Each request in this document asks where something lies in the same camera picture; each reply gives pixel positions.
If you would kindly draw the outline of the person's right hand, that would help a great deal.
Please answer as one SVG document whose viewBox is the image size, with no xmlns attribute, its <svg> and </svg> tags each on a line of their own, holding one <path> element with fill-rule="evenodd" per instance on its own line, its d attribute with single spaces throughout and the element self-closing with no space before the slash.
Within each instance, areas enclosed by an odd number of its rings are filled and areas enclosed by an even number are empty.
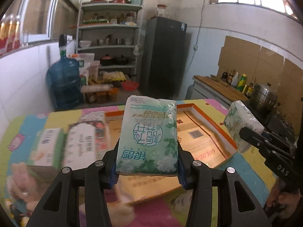
<svg viewBox="0 0 303 227">
<path fill-rule="evenodd" d="M 280 213 L 282 218 L 289 218 L 296 210 L 301 198 L 300 189 L 293 193 L 282 192 L 280 187 L 280 179 L 277 178 L 266 201 L 267 207 L 279 203 L 285 205 L 286 208 Z"/>
</svg>

